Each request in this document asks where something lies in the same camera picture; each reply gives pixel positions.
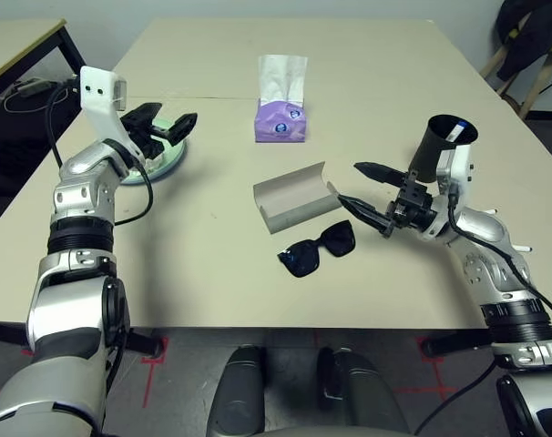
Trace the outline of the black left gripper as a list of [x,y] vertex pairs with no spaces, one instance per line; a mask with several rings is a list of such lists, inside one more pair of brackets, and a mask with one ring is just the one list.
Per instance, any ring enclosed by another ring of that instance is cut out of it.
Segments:
[[161,103],[144,103],[120,119],[145,159],[154,159],[163,153],[162,139],[176,146],[191,133],[198,121],[197,113],[188,113],[177,118],[169,128],[158,127],[153,120],[161,108]]

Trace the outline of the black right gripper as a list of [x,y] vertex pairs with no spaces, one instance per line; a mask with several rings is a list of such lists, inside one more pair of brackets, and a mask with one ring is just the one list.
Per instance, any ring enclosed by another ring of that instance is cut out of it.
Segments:
[[358,162],[353,165],[359,172],[374,181],[399,187],[395,200],[391,201],[386,213],[379,213],[374,206],[361,199],[339,194],[342,206],[357,219],[389,238],[397,228],[427,230],[433,223],[436,212],[432,210],[433,197],[427,193],[427,186],[417,181],[418,172],[408,173],[373,162]]

